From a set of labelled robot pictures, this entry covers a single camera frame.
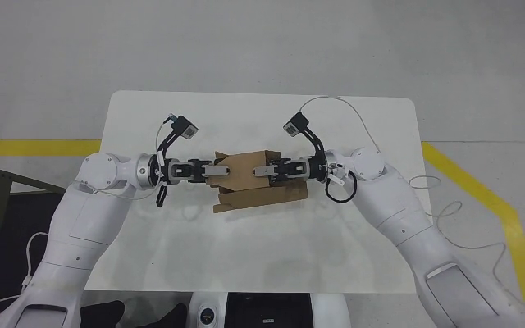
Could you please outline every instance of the white cable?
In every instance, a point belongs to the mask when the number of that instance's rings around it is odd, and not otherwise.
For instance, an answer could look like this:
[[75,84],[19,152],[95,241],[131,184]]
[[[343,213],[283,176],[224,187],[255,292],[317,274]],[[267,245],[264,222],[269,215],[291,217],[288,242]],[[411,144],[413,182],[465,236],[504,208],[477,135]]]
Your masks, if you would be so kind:
[[[161,126],[158,127],[158,130],[157,130],[157,135],[155,136],[155,153],[157,153],[157,149],[158,149],[158,136],[160,135],[161,133],[161,130],[162,130],[162,127],[165,125],[166,123],[162,123]],[[160,161],[159,161],[159,158],[158,158],[158,155],[157,155],[157,164],[158,164],[158,167],[160,168],[161,165],[160,165]],[[157,184],[155,185],[155,188],[152,189],[152,191],[148,194],[145,194],[144,196],[140,196],[140,197],[126,197],[126,196],[122,196],[122,195],[119,195],[119,194],[114,194],[114,193],[110,193],[106,190],[101,190],[101,189],[97,189],[95,187],[93,187],[92,185],[84,182],[84,181],[78,181],[78,180],[73,180],[73,182],[77,182],[81,185],[85,185],[86,187],[94,190],[95,192],[97,193],[102,193],[102,194],[108,194],[108,195],[111,195],[111,196],[115,196],[117,198],[122,198],[122,199],[127,199],[127,200],[140,200],[140,199],[146,199],[148,198],[149,196],[155,194],[155,192],[158,190],[158,187],[162,184],[161,182],[161,177],[163,177],[162,173],[160,172],[160,170],[158,170],[157,172],[155,172],[155,174],[158,176],[158,182]]]
[[[435,179],[436,181],[438,181],[436,184],[432,185],[432,186],[428,186],[428,187],[414,187],[412,186],[412,181],[414,179],[417,179],[417,178],[431,178],[431,179]],[[433,175],[416,175],[414,177],[412,177],[412,179],[409,180],[409,184],[412,188],[414,189],[432,189],[432,188],[435,188],[437,186],[439,186],[441,184],[441,179],[437,176],[433,176]],[[449,212],[449,213],[446,213],[447,210],[452,207],[453,205],[455,204],[458,204],[458,208],[454,209],[453,211]],[[461,207],[463,207],[463,203],[461,203],[459,200],[454,200],[453,202],[450,202],[447,206],[445,206],[438,215],[432,215],[430,213],[427,213],[425,212],[425,214],[427,214],[428,216],[431,216],[433,218],[433,222],[434,222],[434,226],[436,227],[436,229],[439,231],[439,233],[451,244],[453,244],[455,247],[457,248],[462,248],[462,249],[468,249],[468,250],[473,250],[473,249],[484,249],[484,248],[489,248],[489,247],[493,247],[493,246],[497,246],[497,245],[501,245],[502,246],[502,249],[501,249],[501,253],[500,255],[498,256],[498,258],[496,259],[495,263],[494,263],[494,266],[492,267],[492,275],[494,276],[494,279],[498,282],[498,284],[500,284],[501,288],[503,288],[503,290],[505,292],[507,292],[510,296],[512,296],[512,298],[514,298],[518,303],[521,303],[523,304],[523,301],[521,299],[519,299],[518,297],[516,297],[516,295],[514,295],[513,292],[511,292],[510,290],[508,290],[505,285],[503,284],[503,282],[501,282],[500,278],[498,277],[498,275],[495,273],[495,270],[496,268],[499,266],[500,264],[500,261],[501,261],[501,258],[503,257],[503,255],[505,254],[505,251],[507,250],[507,244],[504,243],[504,242],[498,242],[498,243],[493,243],[493,244],[487,244],[487,245],[482,245],[482,246],[464,246],[464,245],[460,245],[460,244],[457,244],[455,243],[454,241],[450,240],[449,237],[447,237],[443,231],[441,230],[440,228],[440,219],[442,219],[443,217],[448,217],[448,216],[452,216],[454,214],[456,214],[457,212],[459,212],[459,210],[461,209]]]
[[27,275],[24,278],[24,281],[22,282],[22,293],[24,293],[24,290],[27,288],[27,285],[29,284],[28,277],[31,277],[31,255],[30,255],[30,247],[31,242],[33,241],[34,237],[38,235],[48,235],[45,232],[37,232],[36,234],[32,235],[31,238],[27,241],[27,245],[25,246],[25,259],[27,260]]
[[[24,293],[24,290],[27,288],[27,285],[31,281],[31,255],[30,255],[30,247],[31,243],[33,242],[34,237],[38,235],[48,235],[45,232],[37,232],[36,234],[32,235],[30,239],[27,241],[27,245],[25,246],[25,259],[27,260],[27,275],[25,276],[24,280],[22,281],[22,291],[21,293]],[[4,301],[8,301],[10,299],[19,298],[21,295],[15,295],[10,296],[8,298],[2,298],[0,299],[0,303]]]
[[317,100],[317,99],[323,99],[323,98],[327,98],[327,99],[334,99],[334,100],[339,100],[340,102],[343,102],[345,104],[347,104],[348,106],[350,106],[350,108],[352,108],[354,110],[354,112],[357,114],[357,116],[359,117],[359,120],[361,120],[361,123],[363,124],[363,128],[364,130],[367,132],[368,134],[368,137],[370,138],[370,140],[372,141],[372,143],[374,144],[374,146],[376,146],[376,149],[378,151],[381,151],[379,149],[379,146],[377,146],[377,143],[376,143],[376,140],[374,140],[374,138],[372,137],[372,135],[370,134],[370,131],[368,131],[368,128],[367,128],[367,125],[364,123],[364,119],[361,117],[361,114],[359,114],[358,110],[355,109],[355,107],[350,103],[350,102],[347,102],[346,100],[344,100],[343,98],[341,97],[338,97],[338,96],[318,96],[318,97],[314,97],[310,100],[308,100],[307,102],[305,102],[303,104],[303,106],[301,106],[301,108],[299,109],[299,112],[302,112],[303,111],[303,108],[308,105],[310,102],[314,101],[314,100]]
[[8,301],[10,299],[19,298],[19,297],[20,297],[20,295],[10,296],[8,298],[2,298],[2,299],[0,299],[0,303],[3,302],[3,301]]

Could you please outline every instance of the brown cardboard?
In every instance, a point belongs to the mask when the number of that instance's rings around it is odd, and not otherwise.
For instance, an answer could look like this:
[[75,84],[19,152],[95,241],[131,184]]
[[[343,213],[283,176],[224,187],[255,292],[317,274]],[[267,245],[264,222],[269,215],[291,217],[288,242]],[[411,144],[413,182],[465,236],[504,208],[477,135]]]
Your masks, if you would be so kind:
[[292,180],[270,186],[267,177],[253,176],[256,166],[265,166],[270,159],[279,159],[279,152],[261,151],[228,156],[216,152],[223,158],[217,165],[227,165],[230,174],[225,177],[210,177],[208,185],[219,188],[219,203],[213,206],[214,213],[240,208],[286,203],[308,198],[306,182]]

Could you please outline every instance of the white table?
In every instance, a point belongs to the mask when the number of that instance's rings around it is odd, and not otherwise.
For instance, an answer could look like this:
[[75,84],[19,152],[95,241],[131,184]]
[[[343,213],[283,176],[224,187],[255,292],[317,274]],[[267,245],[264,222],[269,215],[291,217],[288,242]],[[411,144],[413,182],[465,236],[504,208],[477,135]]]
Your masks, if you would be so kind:
[[[113,94],[102,152],[154,152],[169,112],[199,128],[168,152],[180,160],[213,159],[215,150],[261,149],[284,157],[313,154],[303,136],[282,126],[312,96],[121,91]],[[359,110],[387,161],[409,179],[425,174],[413,103],[406,98],[346,97]],[[318,100],[304,109],[326,149],[349,153],[372,145],[342,102]],[[162,132],[166,135],[169,128]],[[217,190],[181,183],[164,208],[136,201],[121,233],[94,268],[86,289],[412,293],[413,277],[395,247],[352,203],[331,202],[308,182],[307,200],[212,213]],[[417,190],[430,211],[426,190]]]

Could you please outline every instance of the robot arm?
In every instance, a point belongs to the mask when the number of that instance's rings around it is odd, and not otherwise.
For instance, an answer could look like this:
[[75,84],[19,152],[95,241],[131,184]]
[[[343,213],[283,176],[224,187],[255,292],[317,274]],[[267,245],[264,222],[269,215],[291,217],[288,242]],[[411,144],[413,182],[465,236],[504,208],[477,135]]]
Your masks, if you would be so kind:
[[[121,230],[136,190],[166,188],[181,180],[203,183],[208,176],[228,174],[226,166],[212,161],[165,158],[178,136],[190,139],[197,131],[183,116],[171,115],[168,121],[173,131],[156,155],[95,153],[85,158],[52,217],[43,259],[22,295],[0,314],[0,328],[80,326],[84,287]],[[165,196],[166,190],[159,194],[159,207]]]
[[427,219],[409,183],[376,149],[360,148],[350,157],[327,152],[326,157],[343,166],[332,174],[345,182],[349,194],[354,182],[344,171],[356,173],[355,206],[406,260],[418,297],[438,327],[520,326],[520,313],[502,287],[455,252]]

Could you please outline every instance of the yellow tape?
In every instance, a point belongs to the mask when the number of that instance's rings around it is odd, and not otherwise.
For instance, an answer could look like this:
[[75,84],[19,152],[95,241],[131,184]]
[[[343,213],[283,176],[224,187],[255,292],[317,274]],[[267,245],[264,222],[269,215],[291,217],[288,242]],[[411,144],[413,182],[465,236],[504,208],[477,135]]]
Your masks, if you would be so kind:
[[0,140],[0,156],[88,156],[101,140]]
[[525,236],[518,211],[432,145],[423,142],[421,146],[427,162],[500,218],[519,287],[525,298]]

